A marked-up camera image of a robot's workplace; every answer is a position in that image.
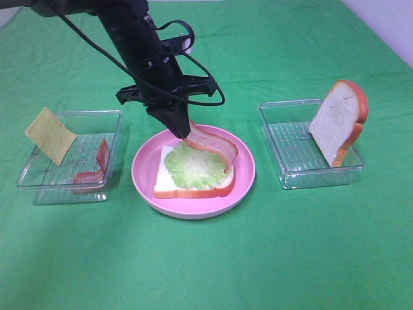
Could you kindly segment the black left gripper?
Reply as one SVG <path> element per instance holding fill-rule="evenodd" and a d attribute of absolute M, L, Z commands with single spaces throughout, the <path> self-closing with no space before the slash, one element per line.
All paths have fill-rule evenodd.
<path fill-rule="evenodd" d="M 186 138 L 191 129 L 188 116 L 190 96 L 213 96 L 216 81 L 208 70 L 204 76 L 182 73 L 175 55 L 121 49 L 123 70 L 135 81 L 134 85 L 122 88 L 116 94 L 120 104 L 129 101 L 142 103 L 146 112 L 165 125 L 177 138 Z"/>

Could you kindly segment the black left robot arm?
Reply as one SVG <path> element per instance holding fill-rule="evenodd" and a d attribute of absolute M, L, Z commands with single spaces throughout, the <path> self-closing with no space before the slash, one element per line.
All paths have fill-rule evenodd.
<path fill-rule="evenodd" d="M 113 61 L 134 80 L 116 97 L 120 103 L 141 102 L 152 117 L 172 134 L 184 139 L 191 131 L 188 116 L 190 96 L 213 96 L 220 90 L 210 72 L 204 76 L 184 75 L 176 56 L 187 56 L 195 41 L 190 25 L 179 20 L 186 35 L 162 40 L 149 14 L 147 1 L 1 1 L 1 8 L 30 7 L 43 17 L 60 17 L 88 44 Z M 67 17 L 87 13 L 99 18 L 121 56 L 117 61 L 91 41 Z"/>

